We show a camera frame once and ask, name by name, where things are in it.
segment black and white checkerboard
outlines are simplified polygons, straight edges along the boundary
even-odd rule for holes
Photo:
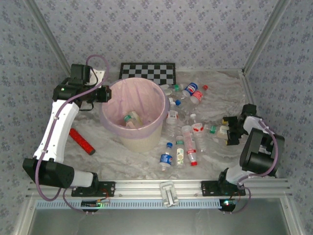
[[[119,79],[147,78],[159,85],[176,84],[175,63],[122,63]]]

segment patterned wallpaper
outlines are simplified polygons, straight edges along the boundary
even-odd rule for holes
[[[93,53],[242,68],[277,0],[36,0],[69,63]]]
[[[0,234],[8,235],[27,190],[22,169],[45,131],[64,73],[22,0],[0,1]]]
[[[286,138],[288,177],[313,234],[313,2],[294,0],[249,75],[261,115]]]

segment red label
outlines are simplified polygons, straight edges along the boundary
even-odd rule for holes
[[[195,123],[191,127],[192,127],[194,133],[204,130],[202,123]]]
[[[187,151],[187,154],[189,154],[189,153],[196,153],[197,151],[195,150],[195,149],[191,149],[191,150],[188,150]]]
[[[195,93],[192,94],[195,98],[197,98],[199,101],[202,100],[203,94],[200,91],[195,91]]]

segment white trash bin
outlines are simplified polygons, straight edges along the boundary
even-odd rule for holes
[[[146,152],[160,140],[163,120],[167,116],[169,100],[156,83],[145,78],[118,80],[110,86],[112,98],[102,104],[100,121],[117,134],[125,147],[133,152]],[[136,111],[143,126],[125,127],[125,113]]]

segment red cylinder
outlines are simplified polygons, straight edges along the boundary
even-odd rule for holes
[[[89,155],[92,155],[96,152],[96,150],[74,129],[71,128],[69,131],[69,135],[73,138],[73,140],[78,143],[83,150],[86,151]]]

